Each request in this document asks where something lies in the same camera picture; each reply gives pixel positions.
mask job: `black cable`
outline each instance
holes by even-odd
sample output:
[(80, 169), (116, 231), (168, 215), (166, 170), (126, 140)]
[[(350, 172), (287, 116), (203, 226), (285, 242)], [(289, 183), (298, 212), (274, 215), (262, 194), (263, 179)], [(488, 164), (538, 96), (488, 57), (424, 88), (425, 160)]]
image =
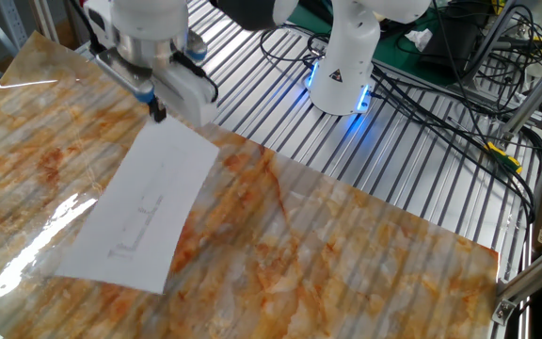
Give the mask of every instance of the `black cable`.
[(106, 48), (98, 40), (98, 36), (93, 31), (93, 27), (91, 27), (91, 24), (89, 23), (89, 19), (87, 15), (85, 14), (85, 12), (81, 9), (79, 4), (76, 3), (76, 0), (68, 0), (68, 1), (71, 3), (71, 6), (74, 8), (76, 13), (81, 18), (81, 21), (83, 21), (83, 24), (85, 24), (85, 27), (87, 28), (87, 31), (89, 33), (89, 39), (91, 41), (91, 44), (89, 46), (89, 51), (91, 51), (93, 55), (98, 55), (101, 52), (105, 51)]
[(275, 33), (276, 31), (278, 31), (279, 29), (282, 29), (282, 28), (297, 28), (297, 29), (306, 29), (304, 27), (300, 27), (300, 26), (297, 26), (295, 24), (282, 24), (282, 25), (279, 25), (275, 28), (271, 28), (271, 29), (267, 29), (265, 30), (262, 34), (261, 34), (261, 40), (259, 42), (259, 47), (261, 48), (261, 51), (263, 52), (263, 54), (266, 56), (266, 57), (271, 57), (271, 58), (274, 58), (276, 60), (280, 60), (280, 61), (311, 61), (311, 60), (315, 60), (317, 58), (317, 56), (303, 56), (301, 58), (287, 58), (287, 57), (281, 57), (281, 56), (274, 56), (272, 55), (269, 51), (267, 51), (265, 48), (264, 48), (264, 42), (269, 38), (269, 36), (273, 33)]
[[(434, 6), (437, 7), (437, 1), (436, 1), (436, 0), (432, 0), (432, 2), (434, 3)], [(526, 6), (524, 6), (524, 5), (514, 5), (514, 6), (512, 6), (512, 8), (516, 8), (516, 7), (521, 7), (521, 8), (527, 9), (527, 10), (528, 10), (528, 13), (529, 13), (529, 18), (530, 18), (530, 20), (531, 20), (531, 23), (534, 22), (534, 21), (533, 21), (533, 14), (530, 12), (530, 10), (529, 10)], [(480, 127), (478, 126), (478, 122), (476, 121), (476, 118), (474, 117), (474, 114), (473, 114), (473, 112), (472, 112), (472, 110), (471, 110), (471, 108), (470, 108), (470, 105), (468, 104), (468, 102), (469, 102), (468, 96), (467, 96), (466, 91), (465, 91), (465, 89), (464, 89), (463, 83), (461, 82), (461, 78), (459, 77), (459, 74), (457, 73), (457, 68), (456, 68), (455, 63), (454, 63), (454, 60), (453, 60), (453, 54), (451, 53), (451, 48), (450, 48), (450, 46), (449, 46), (449, 43), (448, 43), (448, 40), (447, 40), (447, 36), (446, 36), (446, 32), (445, 32), (445, 30), (444, 30), (444, 23), (443, 23), (443, 21), (442, 21), (442, 18), (440, 17), (440, 13), (439, 13), (439, 12), (437, 12), (437, 16), (438, 16), (438, 24), (440, 25), (440, 28), (441, 28), (441, 31), (442, 31), (442, 36), (443, 36), (444, 41), (445, 41), (445, 46), (446, 46), (446, 50), (447, 50), (447, 55), (449, 56), (449, 62), (451, 63), (451, 67), (452, 67), (452, 69), (453, 69), (453, 71), (454, 71), (454, 75), (455, 75), (455, 78), (456, 78), (456, 80), (457, 80), (457, 85), (459, 86), (459, 88), (460, 88), (460, 90), (461, 90), (461, 92), (462, 92), (462, 95), (463, 95), (463, 97), (464, 97), (464, 99), (465, 99), (463, 105), (464, 105), (464, 107), (466, 107), (466, 108), (468, 109), (467, 111), (468, 111), (468, 113), (470, 114), (470, 119), (471, 119), (471, 121), (472, 121), (472, 123), (473, 123), (473, 126), (474, 126), (474, 128), (476, 129), (476, 131), (478, 131), (478, 133), (481, 135), (481, 136), (480, 136), (481, 140), (483, 141), (483, 143), (484, 143), (485, 145), (487, 145), (487, 144), (488, 144), (488, 141), (486, 140), (486, 138), (485, 138), (484, 135), (482, 134), (482, 130), (481, 130)], [(468, 137), (468, 136), (466, 136), (465, 139), (467, 139), (468, 142), (473, 141), (473, 140), (471, 139), (471, 137)], [(532, 223), (532, 222), (534, 222), (534, 193), (533, 193), (533, 191), (530, 189), (530, 187), (528, 186), (528, 184), (526, 184), (526, 182), (524, 181), (524, 179), (523, 179), (518, 173), (516, 173), (513, 169), (507, 168), (507, 167), (506, 167), (506, 166), (505, 166), (505, 165), (504, 165), (504, 164), (503, 164), (503, 163), (502, 163), (502, 162), (501, 162), (501, 161), (500, 161), (500, 160), (499, 160), (492, 152), (489, 152), (488, 150), (486, 150), (486, 149), (484, 148), (483, 145), (479, 145), (479, 144), (477, 144), (477, 143), (475, 143), (475, 144), (476, 144), (476, 146), (477, 146), (480, 150), (482, 150), (485, 154), (487, 154), (488, 156), (490, 156), (490, 157), (494, 160), (494, 162), (495, 162), (496, 164), (498, 164), (498, 166), (501, 168), (501, 170), (503, 170), (503, 171), (506, 172), (506, 173), (511, 174), (511, 175), (512, 175), (513, 177), (515, 177), (515, 178), (518, 180), (518, 182), (523, 186), (523, 188), (524, 188), (526, 194), (527, 194), (528, 197), (529, 197), (529, 201), (530, 201), (530, 203), (529, 203), (529, 205), (530, 205), (530, 206), (529, 206), (529, 207), (530, 207), (530, 208), (529, 208), (530, 211), (527, 210), (527, 206), (526, 206), (526, 204), (524, 204), (524, 210), (525, 210), (525, 214), (526, 214), (526, 221), (527, 221), (529, 224)], [(514, 188), (515, 188), (516, 192), (519, 193), (518, 195), (519, 195), (520, 197), (523, 197), (521, 191), (519, 191), (519, 188), (517, 188), (516, 186), (514, 186)]]
[[(471, 157), (467, 152), (465, 152), (464, 150), (461, 150), (459, 147), (457, 147), (457, 145), (453, 144), (451, 140), (449, 140), (446, 136), (442, 135), (441, 133), (439, 133), (436, 129), (434, 129), (432, 126), (430, 126), (428, 124), (427, 121), (424, 121), (421, 117), (418, 117), (416, 115), (416, 110), (422, 112), (424, 115), (426, 115), (427, 117), (430, 117), (432, 120), (435, 120), (435, 121), (442, 121), (444, 124), (447, 124), (446, 121), (444, 121), (442, 118), (434, 115), (433, 113), (431, 113), (430, 111), (428, 111), (427, 109), (421, 107), (417, 102), (415, 102), (413, 99), (411, 99), (406, 93), (404, 93), (401, 89), (399, 89), (396, 84), (394, 84), (392, 82), (392, 79), (388, 78), (388, 76), (383, 73), (382, 71), (380, 70), (376, 70), (374, 69), (374, 72), (377, 72), (377, 73), (380, 73), (380, 76), (387, 82), (389, 83), (389, 85), (391, 85), (392, 89), (397, 91), (399, 93), (399, 95), (401, 95), (401, 98), (398, 98), (396, 97), (395, 94), (393, 94), (391, 92), (390, 89), (388, 89), (384, 84), (382, 84), (382, 82), (375, 78), (373, 75), (372, 77), (374, 77), (374, 80), (376, 81), (377, 84), (379, 84), (379, 86), (387, 92), (387, 95), (389, 95), (393, 100), (395, 101), (398, 101), (399, 103), (402, 102), (402, 99), (405, 99), (407, 100), (411, 105), (415, 106), (415, 110), (411, 109), (408, 107), (408, 105), (400, 105), (401, 107), (405, 108), (411, 115), (407, 115), (406, 116), (408, 118), (411, 118), (412, 120), (414, 120), (415, 122), (418, 122), (418, 123), (421, 123), (421, 124), (424, 124), (426, 126), (428, 126), (428, 129), (430, 129), (432, 132), (435, 133), (436, 136), (440, 137), (443, 141), (445, 141), (446, 143), (448, 143), (454, 150), (456, 150), (458, 153), (460, 153), (462, 156), (464, 156), (466, 159), (468, 159), (471, 163), (473, 163), (475, 166), (477, 166), (479, 169), (481, 170), (484, 170), (486, 173), (488, 173), (489, 175), (491, 175), (496, 181), (498, 181), (499, 183), (503, 184), (505, 187), (511, 189), (514, 194), (516, 194), (520, 200), (522, 201), (522, 204), (524, 206), (524, 209), (526, 210), (527, 207), (530, 207), (530, 206), (534, 206), (534, 203), (531, 203), (529, 202), (529, 200), (526, 199), (526, 197), (524, 197), (524, 195), (519, 191), (519, 189), (515, 186), (515, 185), (509, 185), (507, 182), (505, 182), (502, 178), (498, 177), (498, 176), (495, 176), (495, 173), (493, 172), (493, 170), (490, 170), (488, 169), (487, 167), (485, 167), (484, 165), (480, 164), (478, 162), (478, 160), (474, 159), (473, 157)], [(449, 129), (448, 127), (445, 128), (446, 126), (445, 125), (441, 125), (440, 128), (441, 129)], [(458, 137), (462, 137), (464, 138), (467, 142), (469, 142), (470, 144), (472, 144), (473, 146), (477, 147), (479, 150), (481, 151), (485, 151), (485, 148), (480, 145), (478, 142), (476, 142), (475, 140), (469, 138), (468, 136), (465, 136), (463, 134), (459, 134), (455, 128), (453, 128), (453, 132), (456, 136)], [(530, 208), (529, 209), (530, 213), (525, 213), (526, 215), (526, 218), (527, 220), (534, 220), (534, 208)]]
[(215, 81), (213, 81), (213, 79), (211, 79), (208, 74), (206, 74), (206, 71), (204, 71), (200, 66), (196, 65), (194, 61), (187, 57), (183, 52), (178, 51), (173, 53), (173, 60), (179, 62), (182, 66), (191, 71), (195, 76), (206, 79), (215, 89), (215, 94), (213, 95), (211, 103), (216, 102), (216, 99), (218, 99), (218, 86), (216, 85)]

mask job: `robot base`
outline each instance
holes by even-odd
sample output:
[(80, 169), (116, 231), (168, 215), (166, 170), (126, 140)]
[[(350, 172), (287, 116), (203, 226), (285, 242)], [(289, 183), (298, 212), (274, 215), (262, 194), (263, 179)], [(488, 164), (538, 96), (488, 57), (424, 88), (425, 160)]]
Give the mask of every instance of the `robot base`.
[(367, 112), (372, 104), (373, 90), (375, 88), (375, 81), (372, 78), (363, 79), (361, 84), (355, 84), (355, 86), (349, 84), (347, 92), (343, 90), (311, 91), (312, 78), (316, 74), (317, 67), (317, 64), (315, 64), (313, 71), (303, 78), (303, 83), (309, 90), (309, 97), (315, 107), (325, 113), (337, 116)]

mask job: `sheet of paper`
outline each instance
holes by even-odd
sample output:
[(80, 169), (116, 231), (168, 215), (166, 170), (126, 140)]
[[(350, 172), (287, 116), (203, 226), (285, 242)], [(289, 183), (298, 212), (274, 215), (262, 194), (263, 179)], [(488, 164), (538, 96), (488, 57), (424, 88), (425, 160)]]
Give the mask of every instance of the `sheet of paper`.
[(139, 132), (56, 275), (162, 293), (218, 148), (166, 118)]

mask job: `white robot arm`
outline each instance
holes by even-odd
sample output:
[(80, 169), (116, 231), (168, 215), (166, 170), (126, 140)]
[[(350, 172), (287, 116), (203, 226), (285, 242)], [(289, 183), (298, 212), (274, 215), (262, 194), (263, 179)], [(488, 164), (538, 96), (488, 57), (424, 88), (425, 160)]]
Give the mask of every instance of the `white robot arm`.
[[(260, 30), (283, 23), (297, 0), (210, 0), (239, 25)], [(308, 85), (321, 110), (345, 115), (367, 110), (379, 23), (374, 11), (401, 23), (421, 16), (430, 0), (336, 0), (327, 53)], [(206, 45), (188, 29), (185, 0), (88, 0), (85, 11), (106, 51), (100, 66), (150, 105), (157, 121), (165, 107), (200, 126), (216, 115), (217, 88), (194, 62)]]
[(317, 108), (334, 115), (367, 111), (375, 84), (370, 74), (380, 38), (374, 12), (402, 24), (418, 19), (431, 0), (336, 0), (325, 57), (315, 63), (307, 85)]

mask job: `orange marble pattern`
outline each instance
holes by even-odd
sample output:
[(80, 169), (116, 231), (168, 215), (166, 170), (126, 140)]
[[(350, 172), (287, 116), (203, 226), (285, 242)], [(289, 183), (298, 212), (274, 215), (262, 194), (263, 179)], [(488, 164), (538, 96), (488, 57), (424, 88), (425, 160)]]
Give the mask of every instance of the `orange marble pattern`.
[(7, 338), (486, 338), (496, 252), (213, 125), (164, 295), (52, 276), (146, 114), (33, 36), (1, 84), (42, 79), (0, 89)]

